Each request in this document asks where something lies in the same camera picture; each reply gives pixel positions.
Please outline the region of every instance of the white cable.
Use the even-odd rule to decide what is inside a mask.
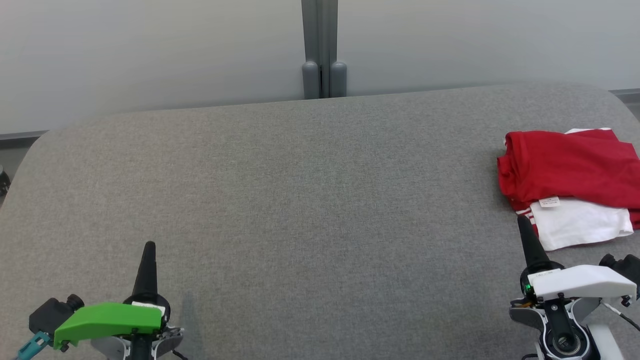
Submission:
[[[618,311],[618,309],[616,309],[615,307],[607,304],[606,302],[603,302],[602,305],[604,305],[607,309],[613,311],[614,313],[618,314],[618,316],[621,316],[622,313]]]

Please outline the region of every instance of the red cloth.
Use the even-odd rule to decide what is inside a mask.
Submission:
[[[500,190],[514,210],[545,197],[576,197],[628,208],[640,229],[640,159],[611,130],[561,134],[516,131],[498,158]]]

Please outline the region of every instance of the black cable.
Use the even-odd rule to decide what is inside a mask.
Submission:
[[[633,325],[633,326],[636,328],[636,330],[640,331],[640,326],[638,326],[638,324],[636,324],[636,323],[635,323],[633,320],[631,320],[630,318],[627,318],[627,316],[626,316],[626,315],[624,315],[624,314],[620,314],[620,317],[621,317],[621,318],[623,318],[623,319],[625,319],[625,320],[626,320],[628,323],[630,323],[631,325]]]

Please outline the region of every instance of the white cloth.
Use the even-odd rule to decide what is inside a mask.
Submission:
[[[566,134],[590,129],[571,129]],[[538,229],[538,237],[546,251],[563,247],[598,243],[634,233],[628,209],[610,208],[575,198],[560,198],[560,206],[543,208],[533,202],[524,211]]]

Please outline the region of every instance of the cable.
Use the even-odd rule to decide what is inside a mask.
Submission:
[[[616,309],[615,307],[607,304],[606,302],[603,302],[602,305],[604,305],[607,309],[613,311],[614,313],[618,314],[618,316],[620,316],[621,318],[625,319],[626,322],[630,323],[631,325],[633,325],[633,327],[636,328],[636,330],[640,331],[640,326],[638,326],[638,324],[636,324],[633,320],[631,320],[630,318],[628,318],[626,315],[624,315],[623,313],[621,313],[618,309]]]

